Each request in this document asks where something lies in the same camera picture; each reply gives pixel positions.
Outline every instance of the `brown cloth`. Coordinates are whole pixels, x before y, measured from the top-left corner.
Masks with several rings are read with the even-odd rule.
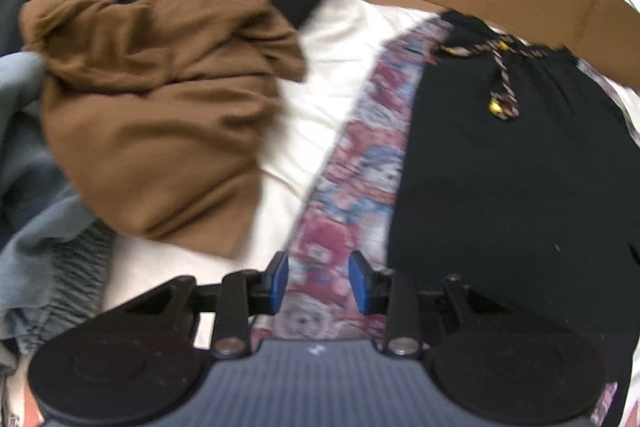
[[[110,227],[229,257],[260,198],[257,151],[301,80],[297,35],[268,0],[33,0],[25,50],[50,73],[42,123]]]

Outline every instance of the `blue gripper pad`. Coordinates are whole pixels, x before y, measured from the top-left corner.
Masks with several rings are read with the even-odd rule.
[[[284,298],[284,292],[287,289],[289,281],[289,257],[283,254],[278,267],[276,268],[273,278],[271,279],[271,288],[269,289],[269,307],[271,314],[275,315],[280,311],[280,305]]]
[[[55,421],[46,426],[65,427]],[[586,418],[562,426],[593,427]],[[384,357],[370,341],[267,340],[248,359],[217,363],[188,402],[145,427],[498,424],[449,401],[420,363]]]
[[[349,282],[351,290],[358,305],[358,311],[362,315],[369,313],[369,284],[367,276],[354,254],[349,256]]]

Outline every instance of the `patterned fabric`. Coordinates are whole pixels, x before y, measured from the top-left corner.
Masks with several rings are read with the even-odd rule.
[[[449,30],[448,23],[429,20],[383,49],[290,238],[281,311],[274,319],[257,319],[254,344],[272,336],[382,338],[383,317],[358,313],[348,256],[359,249],[374,268],[385,264],[415,89]]]
[[[607,413],[609,413],[611,404],[613,403],[613,399],[616,396],[617,390],[617,382],[609,382],[604,387],[604,391],[602,391],[600,400],[598,400],[598,404],[591,414],[591,423],[593,423],[595,427],[600,427],[604,423],[604,420],[607,417]]]
[[[631,413],[629,417],[626,419],[626,423],[624,427],[640,427],[640,401],[637,401],[633,408],[631,409]]]

